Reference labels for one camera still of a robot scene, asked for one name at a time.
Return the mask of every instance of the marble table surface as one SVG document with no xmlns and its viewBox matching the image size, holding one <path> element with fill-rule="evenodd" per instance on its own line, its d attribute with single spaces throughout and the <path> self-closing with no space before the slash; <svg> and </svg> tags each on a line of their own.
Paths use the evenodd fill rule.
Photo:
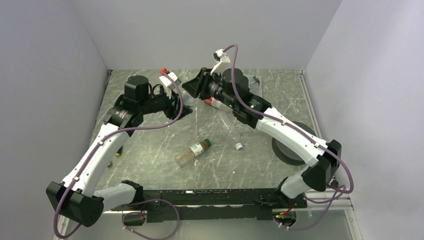
<svg viewBox="0 0 424 240">
<path fill-rule="evenodd" d="M 173 72 L 186 82 L 199 70 Z M 296 71 L 245 69 L 243 73 L 261 76 L 263 98 L 288 119 L 313 129 Z M 156 69 L 112 71 L 93 136 L 97 136 L 103 118 L 117 97 L 124 93 L 127 78 L 134 75 L 147 77 L 152 85 L 159 83 L 159 70 Z M 276 188 L 285 177 L 302 167 L 281 162 L 274 155 L 269 135 L 236 121 L 244 145 L 243 150 L 237 151 L 229 145 L 228 134 L 214 118 L 217 111 L 220 110 L 195 99 L 193 113 L 170 127 L 134 132 L 123 146 L 122 155 L 112 158 L 113 165 L 103 173 L 97 189 L 113 187 L 123 180 L 136 182 L 147 190 Z M 169 121 L 158 112 L 144 116 L 142 126 L 157 126 Z M 193 161 L 179 167 L 174 156 L 205 138 L 212 142 L 210 149 L 197 157 L 196 164 Z"/>
</svg>

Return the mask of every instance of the jar label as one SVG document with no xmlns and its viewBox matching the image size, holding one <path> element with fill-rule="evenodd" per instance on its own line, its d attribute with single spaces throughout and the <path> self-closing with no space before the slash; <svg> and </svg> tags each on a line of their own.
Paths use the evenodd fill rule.
<svg viewBox="0 0 424 240">
<path fill-rule="evenodd" d="M 191 151 L 193 152 L 194 156 L 197 157 L 200 154 L 202 154 L 203 152 L 205 152 L 205 150 L 203 149 L 202 145 L 200 144 L 200 142 L 194 144 L 193 146 L 190 147 Z"/>
</svg>

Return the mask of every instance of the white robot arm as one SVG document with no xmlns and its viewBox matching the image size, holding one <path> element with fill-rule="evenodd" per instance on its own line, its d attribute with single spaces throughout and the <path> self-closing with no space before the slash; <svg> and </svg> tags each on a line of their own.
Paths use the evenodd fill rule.
<svg viewBox="0 0 424 240">
<path fill-rule="evenodd" d="M 286 125 L 286 123 L 289 123 L 291 126 L 297 126 L 279 113 L 265 99 L 250 93 L 249 80 L 241 70 L 235 68 L 235 79 L 233 79 L 230 59 L 223 49 L 216 51 L 213 56 L 216 65 L 212 69 L 202 68 L 194 79 L 183 83 L 182 87 L 194 98 L 204 100 L 214 97 L 229 106 L 233 109 L 233 115 L 240 122 L 272 136 L 304 161 L 306 167 L 303 170 L 285 178 L 280 183 L 278 189 L 282 193 L 281 199 L 283 201 L 290 202 L 310 189 L 325 191 L 338 169 L 339 163 L 323 148 L 339 155 L 342 147 L 340 143 L 335 140 L 327 143 L 324 139 L 320 139 L 300 127 L 297 127 L 297 129 L 303 134 Z M 235 81 L 237 92 L 244 103 L 250 108 L 280 121 L 252 113 L 246 109 L 237 99 L 232 81 Z M 305 136 L 313 139 L 316 143 L 312 144 Z"/>
<path fill-rule="evenodd" d="M 138 127 L 147 114 L 163 112 L 169 119 L 179 120 L 193 112 L 185 105 L 180 108 L 179 96 L 172 90 L 165 91 L 164 86 L 162 82 L 159 93 L 155 94 L 146 77 L 132 76 L 127 80 L 124 94 L 118 97 L 114 107 L 108 111 L 97 137 L 80 162 L 61 183 L 51 182 L 48 185 L 46 193 L 55 210 L 60 206 L 61 215 L 90 227 L 104 211 L 144 199 L 143 187 L 128 180 L 96 191 L 112 156 L 134 130 L 121 131 L 103 139 L 120 129 Z"/>
</svg>

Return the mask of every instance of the green jar cap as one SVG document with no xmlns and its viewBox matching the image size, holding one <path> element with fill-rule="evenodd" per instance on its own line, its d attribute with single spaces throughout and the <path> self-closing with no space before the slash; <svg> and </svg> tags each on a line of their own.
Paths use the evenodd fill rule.
<svg viewBox="0 0 424 240">
<path fill-rule="evenodd" d="M 205 140 L 203 140 L 203 142 L 206 143 L 208 148 L 212 145 L 211 141 L 209 141 L 209 139 L 207 139 L 207 138 L 205 138 Z"/>
</svg>

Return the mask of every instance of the clear plastic bottle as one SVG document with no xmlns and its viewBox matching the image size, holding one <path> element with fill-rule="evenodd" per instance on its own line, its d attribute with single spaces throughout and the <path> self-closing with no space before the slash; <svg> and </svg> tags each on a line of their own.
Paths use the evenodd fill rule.
<svg viewBox="0 0 424 240">
<path fill-rule="evenodd" d="M 180 165 L 181 167 L 184 167 L 191 160 L 195 159 L 195 157 L 199 156 L 200 154 L 208 150 L 211 147 L 211 145 L 212 145 L 211 141 L 209 141 L 209 139 L 207 138 L 203 141 L 199 141 L 198 143 L 193 144 L 187 149 L 187 151 L 175 155 L 176 163 Z"/>
<path fill-rule="evenodd" d="M 192 98 L 192 96 L 190 96 L 188 93 L 184 92 L 182 94 L 182 102 L 184 103 L 184 105 L 193 106 L 193 104 L 195 103 L 195 99 Z"/>
<path fill-rule="evenodd" d="M 243 145 L 240 139 L 240 133 L 234 126 L 233 121 L 230 120 L 228 114 L 223 111 L 219 111 L 215 115 L 215 118 L 228 133 L 228 142 L 233 145 L 237 150 L 242 150 Z"/>
</svg>

